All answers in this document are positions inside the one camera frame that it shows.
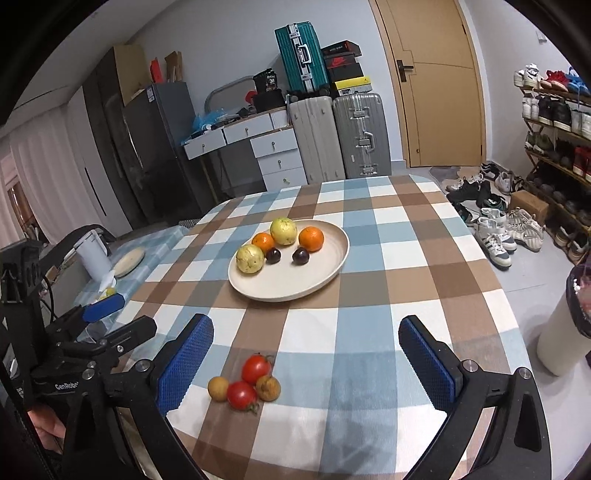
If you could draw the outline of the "person's left hand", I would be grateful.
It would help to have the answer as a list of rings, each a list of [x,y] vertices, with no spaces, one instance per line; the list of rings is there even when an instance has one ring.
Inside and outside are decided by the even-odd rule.
[[[43,447],[62,454],[66,429],[55,412],[47,406],[35,406],[28,411],[28,415]]]

